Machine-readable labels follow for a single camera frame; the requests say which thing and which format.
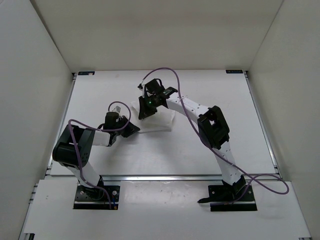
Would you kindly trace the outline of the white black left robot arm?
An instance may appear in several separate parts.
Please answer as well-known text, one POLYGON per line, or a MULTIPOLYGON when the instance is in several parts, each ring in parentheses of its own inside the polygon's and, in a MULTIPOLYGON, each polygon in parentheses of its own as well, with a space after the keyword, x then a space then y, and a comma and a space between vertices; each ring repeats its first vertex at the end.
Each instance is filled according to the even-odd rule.
POLYGON ((69 169, 93 199, 101 198, 105 187, 103 177, 90 164, 92 147, 112 147, 118 138, 137 134, 141 129, 132 123, 132 116, 127 104, 114 101, 98 127, 71 118, 53 148, 53 160, 69 169))

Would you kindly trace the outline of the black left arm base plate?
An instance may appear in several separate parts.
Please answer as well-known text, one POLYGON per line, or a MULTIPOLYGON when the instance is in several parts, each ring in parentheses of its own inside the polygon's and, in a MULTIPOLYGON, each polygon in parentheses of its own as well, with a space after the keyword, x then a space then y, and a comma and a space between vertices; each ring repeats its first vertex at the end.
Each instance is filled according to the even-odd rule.
POLYGON ((105 191, 77 184, 73 209, 75 210, 111 210, 119 208, 120 185, 104 185, 105 191))

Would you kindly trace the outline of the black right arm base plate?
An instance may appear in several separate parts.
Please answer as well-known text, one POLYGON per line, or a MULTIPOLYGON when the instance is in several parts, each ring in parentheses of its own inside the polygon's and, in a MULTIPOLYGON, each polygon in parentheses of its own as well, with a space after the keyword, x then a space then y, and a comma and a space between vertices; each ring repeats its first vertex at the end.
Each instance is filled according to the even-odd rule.
POLYGON ((253 188, 246 185, 233 195, 223 185, 209 185, 208 197, 199 199, 199 204, 209 204, 211 212, 255 212, 258 210, 253 188))

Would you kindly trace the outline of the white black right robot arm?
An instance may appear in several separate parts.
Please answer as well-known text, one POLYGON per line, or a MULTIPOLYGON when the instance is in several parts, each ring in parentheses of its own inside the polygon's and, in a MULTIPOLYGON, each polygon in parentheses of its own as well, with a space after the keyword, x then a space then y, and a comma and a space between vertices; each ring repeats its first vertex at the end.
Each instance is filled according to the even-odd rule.
POLYGON ((196 134, 200 141, 213 150, 222 174, 223 194, 198 200, 199 204, 210 202, 235 201, 242 195, 246 181, 235 167, 235 159, 230 147, 230 128, 218 106, 208 107, 196 103, 178 89, 165 88, 159 78, 154 78, 147 84, 139 84, 142 91, 139 100, 138 119, 143 120, 157 113, 163 106, 169 110, 186 116, 191 124, 196 124, 196 134))

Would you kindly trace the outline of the white pleated skirt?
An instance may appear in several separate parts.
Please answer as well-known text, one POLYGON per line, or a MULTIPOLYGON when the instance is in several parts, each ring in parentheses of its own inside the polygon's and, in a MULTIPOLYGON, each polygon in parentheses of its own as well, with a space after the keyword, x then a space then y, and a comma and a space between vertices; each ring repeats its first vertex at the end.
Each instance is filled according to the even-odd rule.
POLYGON ((131 122, 140 128, 139 133, 171 131, 175 118, 175 111, 160 106, 157 112, 143 120, 139 120, 139 102, 132 101, 130 103, 131 122))

